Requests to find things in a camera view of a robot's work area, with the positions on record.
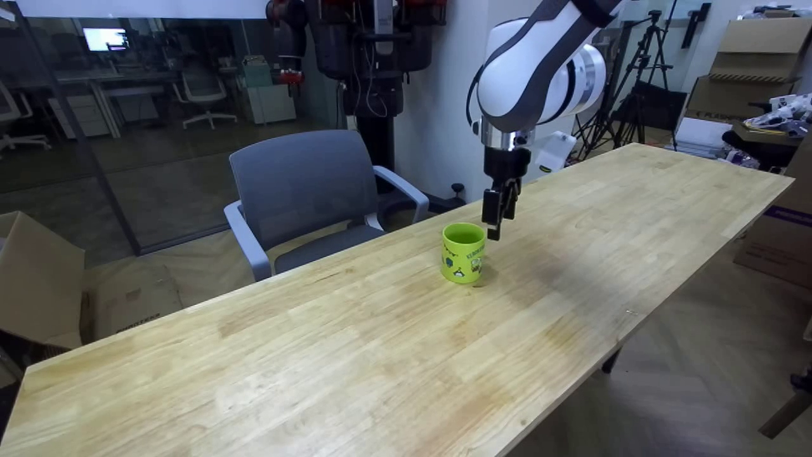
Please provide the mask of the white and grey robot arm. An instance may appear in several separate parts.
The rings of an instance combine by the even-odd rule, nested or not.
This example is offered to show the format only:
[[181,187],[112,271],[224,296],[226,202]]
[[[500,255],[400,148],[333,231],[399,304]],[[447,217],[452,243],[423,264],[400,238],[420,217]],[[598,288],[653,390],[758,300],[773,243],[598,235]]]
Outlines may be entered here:
[[554,123],[573,118],[598,102],[607,84],[603,55],[592,38],[603,31],[625,0],[538,0],[519,18],[498,23],[488,35],[488,55],[472,74],[464,111],[481,142],[485,175],[481,224],[493,241],[503,221],[514,215],[531,165],[527,139],[554,136]]

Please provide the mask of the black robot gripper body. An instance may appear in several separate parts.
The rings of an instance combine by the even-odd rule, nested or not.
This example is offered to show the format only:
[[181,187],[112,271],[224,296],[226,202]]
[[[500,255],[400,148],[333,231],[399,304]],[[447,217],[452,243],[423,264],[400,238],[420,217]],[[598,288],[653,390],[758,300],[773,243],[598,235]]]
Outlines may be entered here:
[[493,187],[505,187],[511,183],[519,183],[527,172],[531,153],[526,148],[517,149],[485,149],[485,175],[493,179]]

